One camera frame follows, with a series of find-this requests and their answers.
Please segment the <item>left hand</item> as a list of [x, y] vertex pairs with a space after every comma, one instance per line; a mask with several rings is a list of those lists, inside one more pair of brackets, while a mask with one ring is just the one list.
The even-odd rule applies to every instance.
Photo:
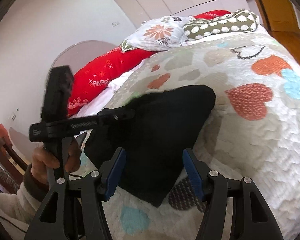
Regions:
[[[66, 172], [76, 172], [80, 165], [81, 149], [76, 141], [73, 139], [68, 148], [68, 159], [64, 165]], [[31, 174], [44, 185], [48, 185], [47, 168], [56, 169], [60, 167], [57, 158], [43, 147], [35, 148], [32, 155]]]

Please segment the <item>left forearm white sleeve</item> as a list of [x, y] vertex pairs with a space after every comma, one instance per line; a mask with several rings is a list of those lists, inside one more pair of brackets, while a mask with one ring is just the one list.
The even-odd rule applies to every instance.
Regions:
[[0, 193], [0, 222], [12, 239], [24, 239], [29, 225], [49, 186], [40, 183], [27, 167], [19, 190], [13, 194]]

